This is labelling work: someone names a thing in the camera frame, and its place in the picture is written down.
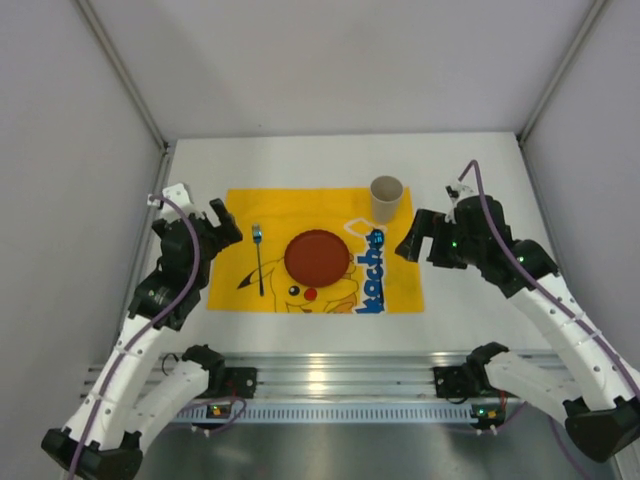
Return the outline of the blue metallic fork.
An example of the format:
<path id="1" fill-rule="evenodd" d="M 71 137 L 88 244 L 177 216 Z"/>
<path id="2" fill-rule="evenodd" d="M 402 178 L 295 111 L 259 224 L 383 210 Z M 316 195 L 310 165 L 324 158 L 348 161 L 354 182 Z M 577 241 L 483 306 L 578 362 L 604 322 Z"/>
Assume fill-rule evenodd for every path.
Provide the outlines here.
<path id="1" fill-rule="evenodd" d="M 261 243 L 263 240 L 263 233 L 260 225 L 257 223 L 252 225 L 252 239 L 256 248 L 259 294 L 261 297 L 263 297 L 265 295 L 263 272 L 262 272 L 262 259 L 261 259 Z"/>

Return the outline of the yellow Pikachu cloth placemat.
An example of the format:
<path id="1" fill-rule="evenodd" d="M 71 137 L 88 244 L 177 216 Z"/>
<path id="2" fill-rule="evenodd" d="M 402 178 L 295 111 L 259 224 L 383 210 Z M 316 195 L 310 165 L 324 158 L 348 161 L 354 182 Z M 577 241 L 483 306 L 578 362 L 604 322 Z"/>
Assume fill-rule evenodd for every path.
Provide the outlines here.
<path id="1" fill-rule="evenodd" d="M 413 220 L 405 192 L 392 221 L 376 223 L 366 188 L 235 189 L 227 206 L 244 236 L 215 260 L 207 307 L 211 311 L 289 314 L 419 313 L 424 309 L 419 268 L 395 254 Z M 259 294 L 252 225 L 259 224 L 265 295 Z M 338 235 L 347 245 L 347 273 L 333 285 L 314 288 L 290 277 L 284 253 L 298 234 L 314 229 Z M 385 309 L 379 299 L 378 251 L 372 230 L 384 232 Z"/>

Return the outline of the beige paper cup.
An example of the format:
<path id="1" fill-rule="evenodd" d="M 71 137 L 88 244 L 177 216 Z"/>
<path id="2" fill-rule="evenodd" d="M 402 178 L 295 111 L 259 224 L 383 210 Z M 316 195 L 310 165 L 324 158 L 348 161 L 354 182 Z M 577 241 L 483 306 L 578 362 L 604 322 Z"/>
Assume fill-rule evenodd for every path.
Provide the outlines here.
<path id="1" fill-rule="evenodd" d="M 395 216 L 404 194 L 403 184 L 393 176 L 379 176 L 370 184 L 372 217 L 376 223 L 387 224 Z"/>

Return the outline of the red-orange plate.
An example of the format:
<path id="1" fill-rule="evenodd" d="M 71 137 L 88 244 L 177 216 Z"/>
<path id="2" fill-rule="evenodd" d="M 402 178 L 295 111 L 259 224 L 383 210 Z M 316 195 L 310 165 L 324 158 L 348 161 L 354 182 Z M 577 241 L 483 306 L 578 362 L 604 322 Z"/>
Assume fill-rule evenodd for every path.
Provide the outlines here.
<path id="1" fill-rule="evenodd" d="M 314 229 L 295 236 L 284 253 L 286 271 L 296 282 L 314 288 L 333 285 L 348 270 L 350 253 L 335 233 Z"/>

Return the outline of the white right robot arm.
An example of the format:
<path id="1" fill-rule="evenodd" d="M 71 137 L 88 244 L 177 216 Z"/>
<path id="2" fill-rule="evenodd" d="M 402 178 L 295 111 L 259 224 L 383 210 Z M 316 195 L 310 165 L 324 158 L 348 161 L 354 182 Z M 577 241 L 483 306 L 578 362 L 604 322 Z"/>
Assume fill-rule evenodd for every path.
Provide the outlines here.
<path id="1" fill-rule="evenodd" d="M 570 373 L 562 380 L 508 347 L 474 349 L 462 368 L 475 393 L 512 393 L 562 424 L 588 458 L 604 463 L 639 438 L 639 371 L 580 308 L 544 248 L 516 239 L 501 203 L 461 184 L 447 186 L 449 212 L 417 210 L 396 254 L 410 262 L 430 239 L 435 267 L 477 268 L 536 327 Z"/>

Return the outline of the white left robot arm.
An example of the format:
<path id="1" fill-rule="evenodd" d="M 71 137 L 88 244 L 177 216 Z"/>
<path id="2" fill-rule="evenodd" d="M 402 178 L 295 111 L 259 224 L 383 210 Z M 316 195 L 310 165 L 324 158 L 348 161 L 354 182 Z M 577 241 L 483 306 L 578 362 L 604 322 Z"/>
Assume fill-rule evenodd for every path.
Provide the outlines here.
<path id="1" fill-rule="evenodd" d="M 147 203 L 159 211 L 152 224 L 160 240 L 155 268 L 135 288 L 119 337 L 89 393 L 41 443 L 71 479 L 134 478 L 145 452 L 174 417 L 223 388 L 223 355 L 196 344 L 159 385 L 142 391 L 200 302 L 213 259 L 243 235 L 220 199 L 209 203 L 219 220 L 212 225 L 183 183 L 149 196 Z"/>

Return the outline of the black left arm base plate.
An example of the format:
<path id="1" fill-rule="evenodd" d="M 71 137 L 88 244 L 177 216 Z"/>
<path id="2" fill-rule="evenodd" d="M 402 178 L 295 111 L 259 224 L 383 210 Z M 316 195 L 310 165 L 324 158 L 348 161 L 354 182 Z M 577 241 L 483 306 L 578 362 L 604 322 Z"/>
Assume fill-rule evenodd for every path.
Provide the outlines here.
<path id="1" fill-rule="evenodd" d="M 207 373 L 207 388 L 196 399 L 240 397 L 253 399 L 258 370 L 253 367 L 220 367 Z"/>

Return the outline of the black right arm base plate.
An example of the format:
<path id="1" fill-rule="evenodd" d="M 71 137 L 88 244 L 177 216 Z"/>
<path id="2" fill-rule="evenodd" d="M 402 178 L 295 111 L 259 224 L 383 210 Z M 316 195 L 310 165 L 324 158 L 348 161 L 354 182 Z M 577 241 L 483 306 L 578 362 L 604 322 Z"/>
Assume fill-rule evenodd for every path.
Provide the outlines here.
<path id="1" fill-rule="evenodd" d="M 517 398 L 517 395 L 511 391 L 492 386 L 484 367 L 464 364 L 434 367 L 432 371 L 436 396 L 441 399 L 498 398 L 500 393 L 504 393 L 508 399 Z"/>

